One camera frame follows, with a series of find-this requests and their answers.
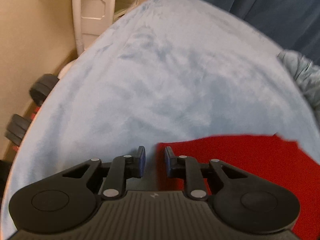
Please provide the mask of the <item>light blue bed sheet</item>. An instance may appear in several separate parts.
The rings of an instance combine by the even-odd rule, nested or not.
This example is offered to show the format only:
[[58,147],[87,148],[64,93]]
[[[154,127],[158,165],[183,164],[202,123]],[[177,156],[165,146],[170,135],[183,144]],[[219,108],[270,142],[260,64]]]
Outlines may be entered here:
[[313,111],[281,46],[202,0],[146,0],[107,29],[57,83],[15,157],[1,239],[19,189],[99,158],[146,149],[135,189],[155,189],[155,147],[220,134],[278,134],[319,161]]

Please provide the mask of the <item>black dumbbell lower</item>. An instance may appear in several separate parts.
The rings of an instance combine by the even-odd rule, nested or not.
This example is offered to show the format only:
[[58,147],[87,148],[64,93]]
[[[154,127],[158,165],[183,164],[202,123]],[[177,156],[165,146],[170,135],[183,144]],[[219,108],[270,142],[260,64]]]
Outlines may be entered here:
[[30,118],[24,118],[18,114],[13,114],[7,124],[4,136],[14,145],[20,146],[30,125]]

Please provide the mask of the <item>black dumbbell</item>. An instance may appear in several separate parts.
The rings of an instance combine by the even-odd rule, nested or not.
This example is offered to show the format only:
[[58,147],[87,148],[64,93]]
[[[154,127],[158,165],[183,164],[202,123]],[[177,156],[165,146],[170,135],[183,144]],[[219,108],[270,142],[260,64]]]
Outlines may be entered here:
[[7,124],[4,136],[14,145],[20,146],[30,125],[30,118],[24,118],[18,114],[13,114]]
[[38,78],[29,89],[29,95],[33,102],[41,107],[59,80],[60,79],[53,74],[44,74]]

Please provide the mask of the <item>black dumbbell upper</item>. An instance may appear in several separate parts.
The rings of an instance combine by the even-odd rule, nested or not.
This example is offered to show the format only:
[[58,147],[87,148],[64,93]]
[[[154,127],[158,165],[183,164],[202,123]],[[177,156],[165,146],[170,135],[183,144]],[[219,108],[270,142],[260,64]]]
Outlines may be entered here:
[[53,74],[44,74],[38,78],[29,89],[29,95],[33,102],[41,107],[59,80],[60,79]]

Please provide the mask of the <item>grey-blue fleece blanket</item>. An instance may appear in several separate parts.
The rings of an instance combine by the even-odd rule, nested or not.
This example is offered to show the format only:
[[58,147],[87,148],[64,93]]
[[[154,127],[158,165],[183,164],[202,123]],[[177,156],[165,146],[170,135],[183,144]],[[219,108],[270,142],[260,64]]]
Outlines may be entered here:
[[293,50],[283,50],[278,59],[290,73],[304,98],[311,106],[319,125],[319,65],[301,53]]

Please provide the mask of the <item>white shelf with books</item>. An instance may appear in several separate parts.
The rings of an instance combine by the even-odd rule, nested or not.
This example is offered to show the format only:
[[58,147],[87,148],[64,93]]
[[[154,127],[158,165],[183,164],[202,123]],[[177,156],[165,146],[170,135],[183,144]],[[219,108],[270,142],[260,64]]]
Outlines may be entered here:
[[87,49],[107,28],[145,0],[81,0],[81,29]]

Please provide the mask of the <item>white standing fan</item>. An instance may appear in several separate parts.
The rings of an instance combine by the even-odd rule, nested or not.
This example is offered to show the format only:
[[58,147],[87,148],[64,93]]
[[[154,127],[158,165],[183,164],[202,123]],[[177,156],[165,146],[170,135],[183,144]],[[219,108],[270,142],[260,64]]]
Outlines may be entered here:
[[72,13],[76,53],[80,56],[85,51],[81,29],[81,0],[72,0]]

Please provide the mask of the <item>dark blue curtain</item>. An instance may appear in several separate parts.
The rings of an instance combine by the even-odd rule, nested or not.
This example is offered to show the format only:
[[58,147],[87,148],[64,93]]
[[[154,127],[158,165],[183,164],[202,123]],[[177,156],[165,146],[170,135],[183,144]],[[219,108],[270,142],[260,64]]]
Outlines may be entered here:
[[203,0],[319,64],[319,0]]

